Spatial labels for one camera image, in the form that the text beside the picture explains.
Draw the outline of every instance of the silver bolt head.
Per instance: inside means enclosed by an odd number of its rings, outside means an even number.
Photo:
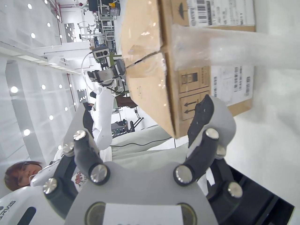
[[[74,142],[64,143],[64,145],[62,147],[62,151],[64,153],[70,153],[70,152],[72,152],[73,149],[74,149]]]
[[[107,176],[107,167],[105,165],[99,164],[95,166],[91,172],[91,180],[94,183],[101,183]]]
[[[241,198],[243,196],[243,189],[236,182],[231,182],[228,186],[228,192],[232,197]]]
[[[74,134],[73,138],[74,138],[75,141],[79,141],[82,138],[84,138],[85,136],[86,136],[86,131],[79,130],[79,131],[76,131],[76,133]]]
[[[217,147],[217,155],[224,158],[226,155],[226,149],[222,145],[218,145]]]
[[[209,138],[211,138],[211,139],[213,139],[213,140],[219,139],[219,133],[218,133],[215,129],[213,129],[213,128],[207,129],[207,130],[205,131],[205,134],[206,134]]]
[[[178,181],[183,184],[188,184],[193,179],[191,170],[185,165],[178,166],[175,170],[175,175]]]
[[[57,180],[55,178],[49,178],[43,185],[44,194],[50,194],[57,188]]]

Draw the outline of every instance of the box flap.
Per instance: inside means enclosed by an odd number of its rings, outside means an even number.
[[[161,44],[158,0],[128,0],[121,33],[125,66],[159,51]]]
[[[158,53],[130,66],[126,70],[126,78],[132,100],[169,135],[174,136],[163,54]]]

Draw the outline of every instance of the clear plastic film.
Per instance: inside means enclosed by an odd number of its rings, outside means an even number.
[[[208,65],[300,68],[300,40],[248,31],[172,26],[175,70]]]

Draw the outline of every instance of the humanoid robot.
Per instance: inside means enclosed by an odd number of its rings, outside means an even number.
[[[148,172],[104,163],[85,111],[81,104],[52,177],[43,186],[25,187],[0,199],[2,224],[217,225],[241,202],[242,188],[224,160],[236,124],[218,98],[206,95],[196,104],[186,160]],[[88,178],[79,193],[71,181],[76,167]],[[196,181],[209,167],[216,184],[206,197]]]

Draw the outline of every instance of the white label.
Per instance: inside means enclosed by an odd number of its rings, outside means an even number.
[[[227,106],[252,98],[253,66],[211,66],[211,95]]]
[[[180,206],[107,203],[103,225],[183,225]]]
[[[253,0],[187,0],[190,26],[254,25]]]

